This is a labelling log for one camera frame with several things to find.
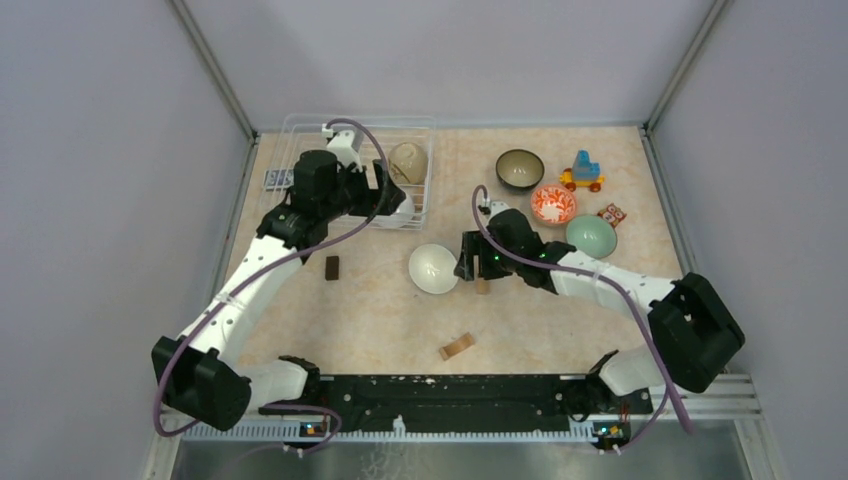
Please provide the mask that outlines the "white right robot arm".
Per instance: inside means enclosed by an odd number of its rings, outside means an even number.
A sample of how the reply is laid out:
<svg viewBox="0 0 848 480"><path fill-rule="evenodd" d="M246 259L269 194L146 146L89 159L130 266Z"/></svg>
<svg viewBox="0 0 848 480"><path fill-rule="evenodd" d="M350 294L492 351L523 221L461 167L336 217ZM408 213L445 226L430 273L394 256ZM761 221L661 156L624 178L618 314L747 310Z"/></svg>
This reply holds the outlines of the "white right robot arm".
<svg viewBox="0 0 848 480"><path fill-rule="evenodd" d="M746 342L709 280L651 277L595 259L577 247L545 242L519 210L488 210L461 237L454 274L464 281L518 276L527 286L589 300L631 317L643 343L606 354L592 373L616 396L672 383L703 393Z"/></svg>

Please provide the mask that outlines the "white footed bowl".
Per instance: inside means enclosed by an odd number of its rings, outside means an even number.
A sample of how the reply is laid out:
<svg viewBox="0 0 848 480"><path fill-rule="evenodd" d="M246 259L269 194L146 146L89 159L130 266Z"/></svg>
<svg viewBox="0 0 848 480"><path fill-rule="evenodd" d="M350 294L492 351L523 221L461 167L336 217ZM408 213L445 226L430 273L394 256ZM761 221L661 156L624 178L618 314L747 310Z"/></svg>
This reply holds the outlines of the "white footed bowl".
<svg viewBox="0 0 848 480"><path fill-rule="evenodd" d="M456 262L447 248L433 243L423 244L410 255L408 273L420 290L441 295L451 291L458 282L453 272Z"/></svg>

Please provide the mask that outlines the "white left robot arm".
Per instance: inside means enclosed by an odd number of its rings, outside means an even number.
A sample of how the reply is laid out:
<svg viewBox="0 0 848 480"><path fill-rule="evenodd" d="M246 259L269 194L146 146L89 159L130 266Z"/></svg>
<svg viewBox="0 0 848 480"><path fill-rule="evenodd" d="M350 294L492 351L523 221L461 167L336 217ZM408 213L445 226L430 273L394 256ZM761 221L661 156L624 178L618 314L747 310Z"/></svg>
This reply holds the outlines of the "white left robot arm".
<svg viewBox="0 0 848 480"><path fill-rule="evenodd" d="M172 434L161 422L165 407L226 431L248 410L304 396L315 368L303 359L283 356L245 369L235 364L273 297L310 256L405 201L388 167L381 153L373 163L377 185L370 187L367 169L351 148L300 155L284 200L263 216L236 271L177 338L155 343L152 419L159 435Z"/></svg>

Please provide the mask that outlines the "plain white bowl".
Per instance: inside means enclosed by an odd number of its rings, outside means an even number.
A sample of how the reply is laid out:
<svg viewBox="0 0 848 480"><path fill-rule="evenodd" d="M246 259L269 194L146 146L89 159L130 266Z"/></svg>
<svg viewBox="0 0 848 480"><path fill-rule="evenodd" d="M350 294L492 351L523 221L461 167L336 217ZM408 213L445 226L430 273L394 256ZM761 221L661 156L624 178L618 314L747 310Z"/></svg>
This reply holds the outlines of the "plain white bowl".
<svg viewBox="0 0 848 480"><path fill-rule="evenodd" d="M374 223L385 229L400 229L411 224L416 217L415 203L411 197L405 198L390 215L378 215Z"/></svg>

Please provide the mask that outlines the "white orange patterned bowl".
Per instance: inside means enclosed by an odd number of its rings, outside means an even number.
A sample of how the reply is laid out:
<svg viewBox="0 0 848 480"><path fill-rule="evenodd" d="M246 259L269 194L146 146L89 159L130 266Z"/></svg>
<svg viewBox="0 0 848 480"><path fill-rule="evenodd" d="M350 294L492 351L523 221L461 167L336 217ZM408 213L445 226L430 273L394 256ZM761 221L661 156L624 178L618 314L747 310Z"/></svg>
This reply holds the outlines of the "white orange patterned bowl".
<svg viewBox="0 0 848 480"><path fill-rule="evenodd" d="M530 207L537 220L550 226L565 225L578 213L575 194L560 184L537 187L531 194Z"/></svg>

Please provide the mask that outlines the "beige leaf pattern bowl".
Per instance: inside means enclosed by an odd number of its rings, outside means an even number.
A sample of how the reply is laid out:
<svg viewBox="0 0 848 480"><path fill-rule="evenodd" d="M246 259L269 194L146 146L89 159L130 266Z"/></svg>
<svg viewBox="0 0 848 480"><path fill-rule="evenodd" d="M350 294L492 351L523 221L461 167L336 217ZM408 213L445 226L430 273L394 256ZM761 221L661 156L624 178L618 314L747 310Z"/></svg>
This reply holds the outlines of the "beige leaf pattern bowl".
<svg viewBox="0 0 848 480"><path fill-rule="evenodd" d="M404 142L388 155L390 176L398 185L422 185L428 170L426 151L418 144Z"/></svg>

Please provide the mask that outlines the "dark bowl cream inside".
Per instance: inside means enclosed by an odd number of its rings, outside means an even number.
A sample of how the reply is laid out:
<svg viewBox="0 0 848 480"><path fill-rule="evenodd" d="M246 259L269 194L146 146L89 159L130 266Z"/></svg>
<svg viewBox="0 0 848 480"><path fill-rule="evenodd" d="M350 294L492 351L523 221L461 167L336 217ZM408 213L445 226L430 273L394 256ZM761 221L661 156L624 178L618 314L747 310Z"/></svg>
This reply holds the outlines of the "dark bowl cream inside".
<svg viewBox="0 0 848 480"><path fill-rule="evenodd" d="M495 162L495 174L499 183L516 193L532 191L544 178L545 165L541 158L524 149L512 149L502 153Z"/></svg>

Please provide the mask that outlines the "mint green bowl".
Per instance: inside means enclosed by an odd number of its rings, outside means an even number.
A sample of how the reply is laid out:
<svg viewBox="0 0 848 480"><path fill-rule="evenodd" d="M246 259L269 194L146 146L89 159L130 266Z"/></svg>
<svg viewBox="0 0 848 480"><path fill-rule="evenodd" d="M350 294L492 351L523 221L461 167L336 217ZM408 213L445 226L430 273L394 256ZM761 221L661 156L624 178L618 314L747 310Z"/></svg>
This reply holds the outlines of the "mint green bowl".
<svg viewBox="0 0 848 480"><path fill-rule="evenodd" d="M566 240L595 259L608 257L618 246L614 228L596 215L580 215L572 219L566 226Z"/></svg>

